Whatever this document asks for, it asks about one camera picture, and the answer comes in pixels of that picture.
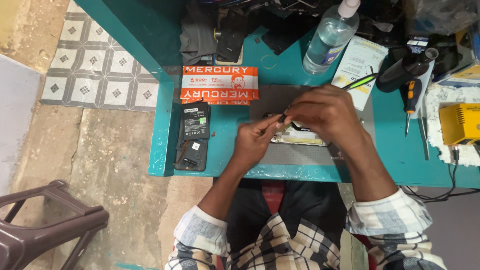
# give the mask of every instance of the bottle cap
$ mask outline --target bottle cap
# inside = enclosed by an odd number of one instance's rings
[[[350,18],[357,12],[360,6],[360,0],[343,0],[338,7],[338,14],[344,18]]]

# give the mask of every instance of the plastic bag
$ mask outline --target plastic bag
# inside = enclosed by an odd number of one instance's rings
[[[478,0],[409,0],[414,19],[425,30],[451,35],[480,19]]]

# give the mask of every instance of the plastic bottle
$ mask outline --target plastic bottle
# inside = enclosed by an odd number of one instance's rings
[[[303,58],[306,72],[320,74],[328,70],[359,27],[359,6],[360,0],[343,0],[324,13]]]
[[[388,68],[376,81],[377,88],[385,93],[397,90],[408,81],[427,72],[430,62],[438,57],[435,48],[428,48],[424,52],[410,53]]]

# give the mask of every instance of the paper document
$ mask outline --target paper document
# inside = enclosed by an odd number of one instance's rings
[[[377,73],[388,49],[364,38],[353,36],[338,65],[332,84],[344,87],[372,73]],[[348,91],[352,95],[353,106],[363,110],[375,81]]]

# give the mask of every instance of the smartphone battery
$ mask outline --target smartphone battery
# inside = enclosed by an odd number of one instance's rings
[[[207,102],[183,104],[181,107],[183,112],[183,140],[210,137]]]

